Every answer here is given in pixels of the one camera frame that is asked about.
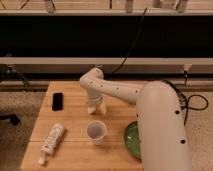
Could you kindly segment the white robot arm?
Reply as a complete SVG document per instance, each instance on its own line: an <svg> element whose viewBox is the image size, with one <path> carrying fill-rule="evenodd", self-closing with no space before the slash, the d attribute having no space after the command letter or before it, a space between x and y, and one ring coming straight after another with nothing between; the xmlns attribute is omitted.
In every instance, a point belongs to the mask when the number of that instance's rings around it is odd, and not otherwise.
<svg viewBox="0 0 213 171"><path fill-rule="evenodd" d="M145 85L108 81L92 68L79 79L93 114L109 95L136 106L143 171L192 171L181 105L175 90L163 81Z"/></svg>

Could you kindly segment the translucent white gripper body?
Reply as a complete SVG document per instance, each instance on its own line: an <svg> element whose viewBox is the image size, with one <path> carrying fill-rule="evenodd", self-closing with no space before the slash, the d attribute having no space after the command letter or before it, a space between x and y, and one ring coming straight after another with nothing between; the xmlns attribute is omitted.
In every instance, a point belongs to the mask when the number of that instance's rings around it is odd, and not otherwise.
<svg viewBox="0 0 213 171"><path fill-rule="evenodd" d="M87 109L89 106L98 106L101 103L104 103L102 95L100 95L99 97L96 97L96 98L89 98L88 102L87 102Z"/></svg>

